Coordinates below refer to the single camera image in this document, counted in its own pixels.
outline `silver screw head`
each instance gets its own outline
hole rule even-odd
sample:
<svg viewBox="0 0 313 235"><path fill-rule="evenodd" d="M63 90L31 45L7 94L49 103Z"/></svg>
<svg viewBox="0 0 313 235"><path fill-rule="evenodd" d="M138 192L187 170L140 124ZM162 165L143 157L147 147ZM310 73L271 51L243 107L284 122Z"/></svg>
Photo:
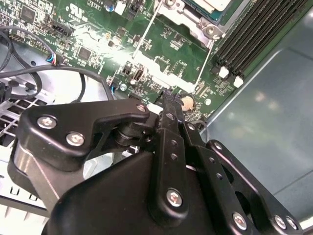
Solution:
<svg viewBox="0 0 313 235"><path fill-rule="evenodd" d="M190 130L195 130L195 126L191 123L188 123L187 126L189 127Z"/></svg>
<svg viewBox="0 0 313 235"><path fill-rule="evenodd" d="M278 215L275 215L274 219L281 229L286 229L286 224L281 217L279 217Z"/></svg>
<svg viewBox="0 0 313 235"><path fill-rule="evenodd" d="M119 86L119 88L120 88L120 90L123 91L123 92L127 90L127 86L126 86L126 84L124 84L124 83L121 84L121 85Z"/></svg>
<svg viewBox="0 0 313 235"><path fill-rule="evenodd" d="M174 120L174 116L173 114L167 113L166 116L170 119L170 120Z"/></svg>
<svg viewBox="0 0 313 235"><path fill-rule="evenodd" d="M222 150L222 146L219 143L214 142L214 145L218 150Z"/></svg>
<svg viewBox="0 0 313 235"><path fill-rule="evenodd" d="M174 189L169 189L167 191L166 198L173 207L180 207L182 205L181 195Z"/></svg>
<svg viewBox="0 0 313 235"><path fill-rule="evenodd" d="M142 104L137 104L136 107L137 107L137 109L138 109L139 111L142 111L142 112L145 112L145 111L146 111L145 106L143 106Z"/></svg>
<svg viewBox="0 0 313 235"><path fill-rule="evenodd" d="M81 146L84 144L85 140L82 134L78 132L71 132L66 137L68 144L72 146Z"/></svg>
<svg viewBox="0 0 313 235"><path fill-rule="evenodd" d="M292 226L293 229L295 229L295 230L298 229L297 225L295 224L295 222L290 217L287 216L286 220L290 224L290 226Z"/></svg>
<svg viewBox="0 0 313 235"><path fill-rule="evenodd" d="M240 228L241 230L246 230L246 221L245 219L242 217L241 214L235 212L233 213L233 220L235 222L235 224L238 226L238 228Z"/></svg>
<svg viewBox="0 0 313 235"><path fill-rule="evenodd" d="M57 121L53 119L52 117L43 116L38 118L37 124L44 129L52 129L56 127Z"/></svg>

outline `ram slot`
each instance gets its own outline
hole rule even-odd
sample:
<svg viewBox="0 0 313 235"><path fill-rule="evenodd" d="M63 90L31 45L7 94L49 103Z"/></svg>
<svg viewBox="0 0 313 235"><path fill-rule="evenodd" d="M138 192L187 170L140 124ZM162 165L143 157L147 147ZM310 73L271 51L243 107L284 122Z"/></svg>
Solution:
<svg viewBox="0 0 313 235"><path fill-rule="evenodd" d="M266 18L264 24L262 24L251 37L249 35L251 39L247 40L247 42L245 43L245 45L242 46L240 51L238 51L237 54L233 58L231 58L231 60L229 60L229 63L233 68L238 68L238 66L243 61L243 58L252 53L252 48L255 48L256 44L258 45L262 42L262 40L264 40L264 38L269 34L271 29L275 27L275 25L287 13L290 6L295 4L296 1L297 0L293 0L293 2L286 1L282 5L277 5L275 11L273 11Z"/></svg>
<svg viewBox="0 0 313 235"><path fill-rule="evenodd" d="M253 62L257 56L260 54L262 50L265 49L265 47L275 38L275 36L283 29L283 27L290 22L293 17L301 11L301 8L305 6L305 3L307 0L301 0L299 1L289 12L287 15L285 15L285 18L280 21L279 24L277 24L273 31L265 37L265 39L262 41L261 44L256 45L253 49L252 53L246 56L246 58L243 59L242 63L240 64L240 71L245 71L251 62Z"/></svg>
<svg viewBox="0 0 313 235"><path fill-rule="evenodd" d="M234 30L232 30L228 37L223 41L223 44L220 46L218 50L219 55L226 54L227 51L231 49L233 45L240 39L243 35L243 32L246 30L246 24L251 25L253 23L253 19L262 11L262 9L266 6L263 0L258 0L242 17L241 21L235 26Z"/></svg>
<svg viewBox="0 0 313 235"><path fill-rule="evenodd" d="M245 36L241 39L240 43L236 45L236 48L233 48L232 52L229 53L227 57L224 59L227 61L228 64L230 64L233 67L233 60L236 59L236 57L240 54L240 52L249 45L250 41L252 39L258 38L259 31L261 28L266 24L271 22L268 22L270 17L277 12L277 8L279 8L280 4L283 0L279 1L273 1L271 0L270 5L266 8L266 10L262 13L262 15L259 16L259 18L255 21L254 27L251 27L249 30L246 31Z"/></svg>

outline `black ram slot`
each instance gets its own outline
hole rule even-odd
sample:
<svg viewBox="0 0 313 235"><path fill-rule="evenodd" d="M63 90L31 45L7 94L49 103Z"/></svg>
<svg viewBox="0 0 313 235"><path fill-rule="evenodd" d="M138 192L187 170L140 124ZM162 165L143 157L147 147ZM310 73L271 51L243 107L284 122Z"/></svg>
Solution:
<svg viewBox="0 0 313 235"><path fill-rule="evenodd" d="M276 27L275 29L266 37L266 39L257 47L257 50L255 50L251 55L249 55L249 58L245 59L245 62L240 65L240 70L245 71L251 62L257 58L257 56L260 54L262 50L271 42L271 40L274 39L274 37L279 33L280 30L283 29L283 27L290 22L290 20L293 19L295 14L300 11L300 9L305 5L307 0L301 0L299 4L293 8L288 16L284 18Z"/></svg>
<svg viewBox="0 0 313 235"><path fill-rule="evenodd" d="M228 51L233 44L235 44L235 41L239 39L243 32L246 29L246 25L250 24L253 19L259 14L260 10L264 5L266 5L267 1L264 2L264 0L258 0L247 12L246 16L239 22L236 26L236 28L229 33L229 36L224 40L222 46L219 48L218 54L223 55L226 51Z"/></svg>
<svg viewBox="0 0 313 235"><path fill-rule="evenodd" d="M275 9L281 4L283 0L270 0L270 3L266 6L266 8L258 15L257 19L254 20L253 26L247 28L244 32L244 36L241 40L236 44L235 47L232 48L231 52L226 56L224 56L224 60L226 60L229 64L232 65L232 61L236 58L238 53L245 47L247 43L252 39L253 36L257 36L258 30L260 27L266 23L268 17L274 13Z"/></svg>
<svg viewBox="0 0 313 235"><path fill-rule="evenodd" d="M255 35L251 41L246 42L241 51L237 52L231 61L229 61L232 67L236 69L238 68L243 59L248 54L252 53L252 49L260 44L260 42L266 38L266 35L270 33L272 28L275 27L275 25L284 18L283 15L287 13L288 9L291 7L291 4L294 4L295 2L296 0L293 0L293 2L286 1L279 8L277 8L277 11L267 19L267 23L262 26L261 30L259 31L258 29L257 35Z"/></svg>

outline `green circuit board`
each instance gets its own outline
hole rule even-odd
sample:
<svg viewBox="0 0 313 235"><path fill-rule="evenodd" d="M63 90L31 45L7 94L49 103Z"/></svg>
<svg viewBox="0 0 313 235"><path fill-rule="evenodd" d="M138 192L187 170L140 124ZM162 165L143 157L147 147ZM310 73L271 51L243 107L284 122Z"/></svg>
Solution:
<svg viewBox="0 0 313 235"><path fill-rule="evenodd" d="M225 23L242 0L234 0L221 18ZM256 1L247 3L236 22L241 20ZM154 1L142 3L137 15L128 19L128 9L132 1L125 1L123 14L119 15L105 7L102 0L0 0L0 24L15 25L36 33L64 59L64 63L83 67L100 74L108 84L114 82L116 96L127 97L135 94L143 103L154 103L162 86L145 71L139 82L131 83L130 77L140 68L132 55L144 34L154 13ZM53 33L46 23L49 20L73 29L69 37ZM295 24L287 25L285 33ZM21 32L12 32L10 37L20 43L28 44L47 53L37 41ZM271 48L279 41L269 45ZM233 81L225 81L211 72L214 51L223 40L215 42L213 53L204 67L200 82L192 93L195 105L186 113L189 121L207 119L235 91ZM184 81L194 84L207 56L208 49L190 35L189 29L177 25L160 15L155 18L141 47L140 52L159 65L164 74L174 74ZM129 74L123 73L126 64L131 64ZM173 87L177 93L186 93Z"/></svg>

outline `microchip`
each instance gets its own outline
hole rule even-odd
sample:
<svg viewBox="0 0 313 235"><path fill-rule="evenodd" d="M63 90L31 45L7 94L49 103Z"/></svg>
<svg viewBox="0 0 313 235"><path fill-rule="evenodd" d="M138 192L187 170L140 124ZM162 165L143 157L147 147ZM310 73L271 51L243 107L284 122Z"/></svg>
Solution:
<svg viewBox="0 0 313 235"><path fill-rule="evenodd" d="M174 39L176 42L179 42L181 40L181 36L179 34L176 34Z"/></svg>
<svg viewBox="0 0 313 235"><path fill-rule="evenodd" d="M113 47L114 46L114 42L113 41L109 41L108 45L109 45L109 47Z"/></svg>
<svg viewBox="0 0 313 235"><path fill-rule="evenodd" d="M124 28L118 28L117 33L118 33L119 35L121 35L121 37L123 37L123 36L125 35L126 31L125 31Z"/></svg>
<svg viewBox="0 0 313 235"><path fill-rule="evenodd" d="M23 5L22 11L21 11L22 20L24 20L27 23L33 24L35 20L35 16L36 16L35 11Z"/></svg>
<svg viewBox="0 0 313 235"><path fill-rule="evenodd" d="M90 55L91 55L91 51L87 50L84 47L81 47L79 52L78 52L78 57L83 59L83 60L89 60Z"/></svg>
<svg viewBox="0 0 313 235"><path fill-rule="evenodd" d="M139 42L140 41L140 36L139 35L135 35L134 36L134 42Z"/></svg>

